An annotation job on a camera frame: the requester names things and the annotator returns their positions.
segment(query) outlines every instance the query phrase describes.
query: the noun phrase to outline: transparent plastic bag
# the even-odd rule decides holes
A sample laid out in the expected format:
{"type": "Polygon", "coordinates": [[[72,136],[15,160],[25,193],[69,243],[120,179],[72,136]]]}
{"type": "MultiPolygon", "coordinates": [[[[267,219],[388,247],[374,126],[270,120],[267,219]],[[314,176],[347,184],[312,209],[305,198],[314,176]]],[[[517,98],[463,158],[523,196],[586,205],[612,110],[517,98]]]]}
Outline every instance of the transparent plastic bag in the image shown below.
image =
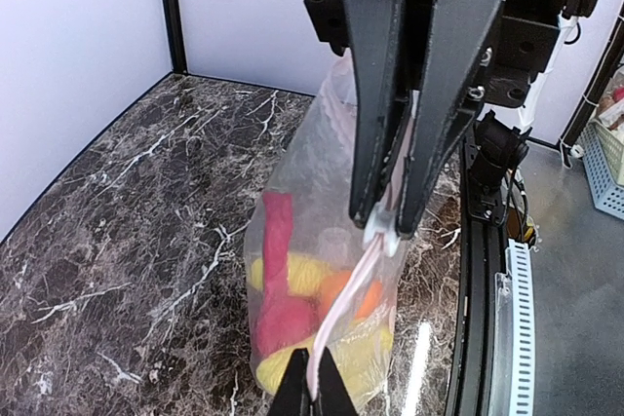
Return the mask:
{"type": "MultiPolygon", "coordinates": [[[[275,395],[296,348],[312,350],[333,301],[361,260],[348,215],[356,129],[353,68],[340,59],[271,175],[245,237],[258,385],[275,395]]],[[[381,254],[331,327],[328,346],[356,408],[383,387],[405,247],[381,254]]]]}

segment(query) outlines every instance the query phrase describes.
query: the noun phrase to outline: white plastic basket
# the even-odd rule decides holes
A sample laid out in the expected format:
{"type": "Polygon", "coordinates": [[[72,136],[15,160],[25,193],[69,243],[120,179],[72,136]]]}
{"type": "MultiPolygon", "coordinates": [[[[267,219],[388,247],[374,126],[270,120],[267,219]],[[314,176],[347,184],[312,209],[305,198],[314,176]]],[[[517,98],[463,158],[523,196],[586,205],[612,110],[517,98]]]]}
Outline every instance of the white plastic basket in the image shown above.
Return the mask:
{"type": "Polygon", "coordinates": [[[585,149],[583,164],[587,172],[594,206],[600,211],[624,219],[624,187],[615,183],[605,154],[596,135],[596,124],[587,126],[579,142],[585,149]]]}
{"type": "Polygon", "coordinates": [[[615,183],[624,185],[624,143],[600,122],[597,121],[595,126],[611,175],[615,183]]]}

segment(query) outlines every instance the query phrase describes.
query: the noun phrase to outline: orange ball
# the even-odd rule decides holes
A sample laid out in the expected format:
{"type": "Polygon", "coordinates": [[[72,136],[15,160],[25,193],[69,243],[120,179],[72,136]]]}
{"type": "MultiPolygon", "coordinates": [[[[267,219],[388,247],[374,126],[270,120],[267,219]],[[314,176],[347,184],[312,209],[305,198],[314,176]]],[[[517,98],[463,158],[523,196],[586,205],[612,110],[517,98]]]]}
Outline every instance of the orange ball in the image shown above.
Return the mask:
{"type": "MultiPolygon", "coordinates": [[[[321,285],[319,286],[319,317],[322,319],[330,311],[330,307],[333,301],[340,291],[346,286],[347,282],[351,278],[351,271],[345,270],[342,272],[327,275],[321,285]]],[[[367,295],[362,301],[362,305],[355,315],[355,319],[365,319],[377,308],[381,302],[381,294],[383,292],[381,283],[378,281],[372,282],[367,291],[367,295]]]]}

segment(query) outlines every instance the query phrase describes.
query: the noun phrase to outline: black marble surface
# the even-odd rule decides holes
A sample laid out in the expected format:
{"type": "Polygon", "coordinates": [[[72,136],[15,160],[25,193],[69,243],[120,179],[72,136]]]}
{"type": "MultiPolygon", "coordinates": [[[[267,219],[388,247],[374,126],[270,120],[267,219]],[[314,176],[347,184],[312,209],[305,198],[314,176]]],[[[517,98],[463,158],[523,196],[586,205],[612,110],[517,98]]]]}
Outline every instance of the black marble surface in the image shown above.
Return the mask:
{"type": "MultiPolygon", "coordinates": [[[[170,76],[0,245],[1,415],[252,415],[244,229],[311,98],[170,76]]],[[[442,414],[459,174],[438,181],[399,286],[388,385],[365,414],[442,414]]]]}

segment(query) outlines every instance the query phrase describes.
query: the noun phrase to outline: yellow toy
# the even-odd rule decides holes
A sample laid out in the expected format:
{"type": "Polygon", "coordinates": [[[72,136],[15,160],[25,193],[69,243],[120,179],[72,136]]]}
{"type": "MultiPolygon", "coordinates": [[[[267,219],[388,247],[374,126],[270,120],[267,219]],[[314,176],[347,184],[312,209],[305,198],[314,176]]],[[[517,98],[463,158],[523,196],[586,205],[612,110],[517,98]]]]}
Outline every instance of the yellow toy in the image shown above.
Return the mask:
{"type": "MultiPolygon", "coordinates": [[[[295,349],[312,348],[316,335],[273,353],[258,366],[255,376],[266,392],[275,395],[291,354],[295,349]]],[[[369,333],[350,333],[331,346],[331,355],[342,381],[357,409],[373,397],[386,378],[393,335],[383,325],[369,333]]]]}
{"type": "MultiPolygon", "coordinates": [[[[289,294],[292,296],[316,296],[323,279],[332,272],[326,262],[297,252],[289,252],[289,294]]],[[[257,258],[247,272],[248,283],[258,291],[262,291],[263,278],[262,259],[257,258]]]]}

